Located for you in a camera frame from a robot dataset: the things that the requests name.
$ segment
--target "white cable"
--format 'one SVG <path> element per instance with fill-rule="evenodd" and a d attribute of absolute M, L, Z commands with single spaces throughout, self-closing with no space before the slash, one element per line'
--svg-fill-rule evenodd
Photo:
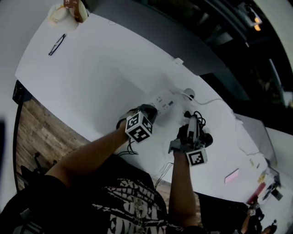
<path fill-rule="evenodd" d="M 205 102 L 205 103 L 200 103 L 200 102 L 198 102 L 196 99 L 194 99 L 193 97 L 189 96 L 189 95 L 186 94 L 186 93 L 179 92 L 179 94 L 185 95 L 186 97 L 188 97 L 188 98 L 191 99 L 192 101 L 195 101 L 197 104 L 202 105 L 202 106 L 203 106 L 203 105 L 206 105 L 206 104 L 209 104 L 209 103 L 211 103 L 211 102 L 213 102 L 213 101 L 223 101 L 223 102 L 229 107 L 229 105 L 228 105 L 223 99 L 221 99 L 221 98 L 216 98 L 216 99 L 213 99 L 213 100 L 207 101 L 207 102 Z M 237 131 L 236 131 L 236 128 L 237 128 L 237 121 L 236 121 L 236 119 L 235 119 L 235 132 L 237 132 Z M 258 151 L 258 152 L 256 152 L 256 153 L 251 153 L 251 154 L 246 153 L 243 149 L 240 148 L 238 140 L 237 140 L 237 147 L 238 147 L 243 153 L 245 153 L 246 156 L 254 156 L 254 155 L 256 155 L 256 154 L 260 154 L 260 151 Z"/>

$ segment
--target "black t-shirt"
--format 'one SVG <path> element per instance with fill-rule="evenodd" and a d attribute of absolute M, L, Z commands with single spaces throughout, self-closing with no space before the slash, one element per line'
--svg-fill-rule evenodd
<path fill-rule="evenodd" d="M 28 206 L 45 233 L 204 233 L 168 221 L 165 202 L 147 173 L 130 165 L 116 169 L 104 166 L 78 190 L 47 175 L 31 186 Z"/>

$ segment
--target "white table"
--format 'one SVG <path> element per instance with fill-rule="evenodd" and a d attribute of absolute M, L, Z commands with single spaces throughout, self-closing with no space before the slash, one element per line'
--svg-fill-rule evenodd
<path fill-rule="evenodd" d="M 16 77 L 28 91 L 80 135 L 92 141 L 114 130 L 121 114 L 164 88 L 190 87 L 200 102 L 220 98 L 203 79 L 175 64 L 163 50 L 128 29 L 111 24 L 91 14 L 67 34 L 50 57 L 48 53 L 62 33 L 51 29 L 45 20 L 16 71 Z M 177 136 L 182 111 L 189 108 L 181 96 L 175 99 L 175 108 L 166 115 L 163 125 L 155 127 L 152 138 L 133 146 L 139 156 L 124 156 L 151 175 L 159 176 L 162 167 L 173 160 L 168 154 L 169 142 Z M 196 108 L 206 119 L 214 143 L 206 150 L 208 163 L 191 168 L 194 190 L 232 201 L 247 201 L 267 167 L 265 159 L 261 154 L 249 157 L 239 149 L 248 154 L 258 151 L 223 101 Z M 237 168 L 239 176 L 224 184 L 224 178 Z M 169 182 L 171 179 L 172 170 L 164 177 Z"/>

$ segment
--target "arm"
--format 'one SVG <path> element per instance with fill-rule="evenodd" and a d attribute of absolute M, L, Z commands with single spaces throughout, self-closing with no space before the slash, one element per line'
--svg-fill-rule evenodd
<path fill-rule="evenodd" d="M 125 125 L 126 122 L 122 122 L 120 128 L 116 131 L 68 154 L 46 175 L 58 178 L 66 187 L 71 187 L 76 179 L 89 176 L 128 140 Z"/>
<path fill-rule="evenodd" d="M 169 218 L 182 227 L 195 226 L 195 195 L 190 179 L 190 167 L 183 153 L 174 152 Z"/>
<path fill-rule="evenodd" d="M 251 210 L 248 210 L 247 211 L 247 216 L 242 224 L 242 228 L 241 228 L 241 233 L 242 234 L 245 234 L 247 232 L 247 229 L 248 229 L 248 223 L 249 223 L 249 219 L 250 219 L 250 211 Z"/>

